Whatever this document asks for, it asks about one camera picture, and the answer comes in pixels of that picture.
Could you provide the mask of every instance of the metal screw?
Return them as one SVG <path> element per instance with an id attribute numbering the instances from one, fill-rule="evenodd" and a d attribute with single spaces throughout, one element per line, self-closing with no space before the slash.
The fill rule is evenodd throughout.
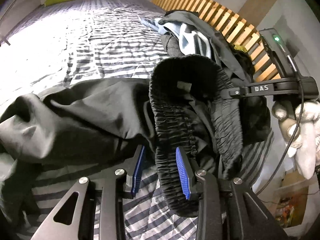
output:
<path id="1" fill-rule="evenodd" d="M 117 169 L 117 170 L 115 171 L 115 174 L 116 174 L 117 176 L 123 175 L 123 174 L 124 174 L 124 169 Z"/>
<path id="2" fill-rule="evenodd" d="M 204 176 L 204 175 L 207 174 L 207 172 L 206 172 L 205 170 L 199 170 L 199 171 L 197 171 L 197 174 L 198 174 L 199 176 Z"/>
<path id="3" fill-rule="evenodd" d="M 240 178 L 234 178 L 233 179 L 233 182 L 235 183 L 235 184 L 237 184 L 237 185 L 240 185 L 240 184 L 242 184 L 242 179 L 240 179 Z"/>
<path id="4" fill-rule="evenodd" d="M 86 184 L 88 182 L 88 180 L 89 179 L 87 177 L 82 177 L 82 178 L 79 179 L 79 183 L 80 184 Z"/>

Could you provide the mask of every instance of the black mount bracket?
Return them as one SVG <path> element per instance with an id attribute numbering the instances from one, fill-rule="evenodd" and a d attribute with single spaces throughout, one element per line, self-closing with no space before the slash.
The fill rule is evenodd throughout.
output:
<path id="1" fill-rule="evenodd" d="M 106 169 L 97 183 L 80 178 L 46 217 L 31 240 L 87 240 L 93 236 L 94 192 L 102 188 L 100 240 L 126 240 L 122 199 L 133 199 L 142 176 L 145 147 L 134 156 Z"/>

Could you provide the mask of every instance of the bed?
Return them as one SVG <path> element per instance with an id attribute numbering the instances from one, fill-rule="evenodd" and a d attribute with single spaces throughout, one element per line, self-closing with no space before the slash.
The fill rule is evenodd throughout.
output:
<path id="1" fill-rule="evenodd" d="M 163 14 L 145 0 L 76 0 L 37 8 L 11 31 L 11 45 L 0 49 L 1 113 L 17 96 L 53 86 L 98 78 L 149 78 L 156 64 L 169 56 L 159 34 L 143 26 L 140 18 Z M 261 173 L 273 139 L 270 133 L 265 142 L 245 148 L 243 154 L 252 160 L 245 166 L 252 172 L 242 175 L 249 184 Z M 104 168 L 45 166 L 32 189 L 41 214 L 26 215 L 18 236 L 31 239 L 77 179 L 87 176 L 94 181 Z M 125 200 L 123 208 L 127 239 L 195 239 L 197 218 L 182 218 L 168 209 L 152 164 L 143 171 L 136 198 Z M 98 201 L 93 239 L 99 239 L 99 217 Z"/>

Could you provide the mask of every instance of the dark gray cloth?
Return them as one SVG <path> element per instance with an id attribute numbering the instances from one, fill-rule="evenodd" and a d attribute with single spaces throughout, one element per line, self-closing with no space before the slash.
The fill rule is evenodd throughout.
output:
<path id="1" fill-rule="evenodd" d="M 195 216 L 197 203 L 183 200 L 175 147 L 184 146 L 198 159 L 221 156 L 228 177 L 242 151 L 238 99 L 222 101 L 219 94 L 231 87 L 217 64 L 192 55 L 159 63 L 150 87 L 148 80 L 100 79 L 18 97 L 0 118 L 1 152 L 15 163 L 0 184 L 1 210 L 10 223 L 17 223 L 40 164 L 108 166 L 144 144 L 149 158 L 156 154 L 170 209 Z"/>
<path id="2" fill-rule="evenodd" d="M 185 23 L 191 28 L 195 27 L 210 41 L 214 60 L 225 71 L 235 87 L 245 87 L 253 82 L 254 67 L 248 55 L 232 48 L 224 36 L 196 15 L 188 11 L 167 12 L 158 24 L 167 22 Z M 175 41 L 165 44 L 168 54 L 175 57 L 178 53 Z M 245 145 L 265 141 L 270 134 L 270 111 L 266 98 L 263 96 L 240 99 L 240 115 L 243 131 L 243 143 Z"/>
<path id="3" fill-rule="evenodd" d="M 251 82 L 251 77 L 244 72 L 240 63 L 234 57 L 222 33 L 187 11 L 175 11 L 163 17 L 158 23 L 163 25 L 167 22 L 180 22 L 194 26 L 199 32 L 209 38 L 214 53 L 212 59 L 223 68 L 229 78 L 233 79 L 232 75 L 235 74 L 242 86 L 248 85 Z"/>
<path id="4" fill-rule="evenodd" d="M 160 36 L 160 41 L 164 47 L 164 51 L 167 52 L 170 57 L 183 57 L 179 47 L 179 40 L 172 33 L 166 33 Z"/>
<path id="5" fill-rule="evenodd" d="M 222 68 L 200 55 L 165 59 L 152 73 L 156 166 L 167 205 L 179 216 L 197 216 L 198 202 L 186 200 L 182 192 L 175 160 L 178 146 L 189 158 L 197 159 L 200 153 L 221 158 L 225 179 L 239 169 L 243 149 L 239 100 L 220 96 L 221 90 L 232 87 Z"/>

